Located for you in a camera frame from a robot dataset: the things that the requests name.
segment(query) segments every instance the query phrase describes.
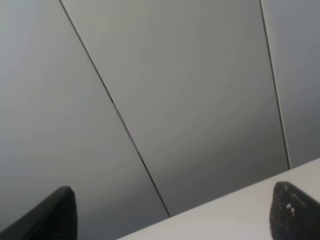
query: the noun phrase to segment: black foam object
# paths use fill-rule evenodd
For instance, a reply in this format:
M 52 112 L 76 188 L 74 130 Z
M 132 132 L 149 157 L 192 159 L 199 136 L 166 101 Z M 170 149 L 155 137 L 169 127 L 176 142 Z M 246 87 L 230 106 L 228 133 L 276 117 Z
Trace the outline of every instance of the black foam object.
M 76 240 L 75 193 L 68 186 L 54 191 L 0 233 L 0 240 Z
M 320 203 L 290 182 L 275 184 L 269 220 L 274 240 L 320 240 Z

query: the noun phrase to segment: gray wall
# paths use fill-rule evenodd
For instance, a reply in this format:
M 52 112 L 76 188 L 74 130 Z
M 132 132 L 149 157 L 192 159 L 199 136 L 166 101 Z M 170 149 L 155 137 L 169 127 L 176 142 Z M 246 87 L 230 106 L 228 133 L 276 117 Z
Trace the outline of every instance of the gray wall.
M 169 212 L 287 169 L 259 0 L 63 0 Z
M 168 216 L 58 0 L 0 2 L 0 230 L 70 185 L 79 239 Z
M 320 1 L 262 0 L 289 159 L 320 157 Z

